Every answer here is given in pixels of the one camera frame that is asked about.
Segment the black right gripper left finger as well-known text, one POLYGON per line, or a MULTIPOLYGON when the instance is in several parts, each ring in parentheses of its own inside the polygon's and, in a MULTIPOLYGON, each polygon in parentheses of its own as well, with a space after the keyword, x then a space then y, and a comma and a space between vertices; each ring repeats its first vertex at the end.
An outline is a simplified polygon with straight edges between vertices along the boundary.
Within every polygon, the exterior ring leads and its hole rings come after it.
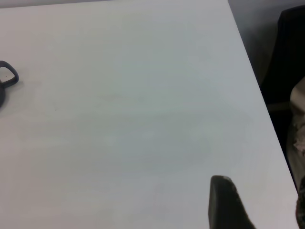
POLYGON ((254 229, 233 181, 226 176, 212 176, 208 206, 211 229, 254 229))

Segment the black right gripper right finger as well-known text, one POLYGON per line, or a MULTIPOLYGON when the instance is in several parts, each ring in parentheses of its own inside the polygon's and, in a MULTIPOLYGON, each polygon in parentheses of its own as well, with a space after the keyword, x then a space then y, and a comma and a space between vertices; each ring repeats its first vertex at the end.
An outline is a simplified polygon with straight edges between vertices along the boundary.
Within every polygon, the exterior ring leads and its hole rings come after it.
POLYGON ((295 211, 296 221, 300 229, 305 229, 305 177, 302 178, 295 211))

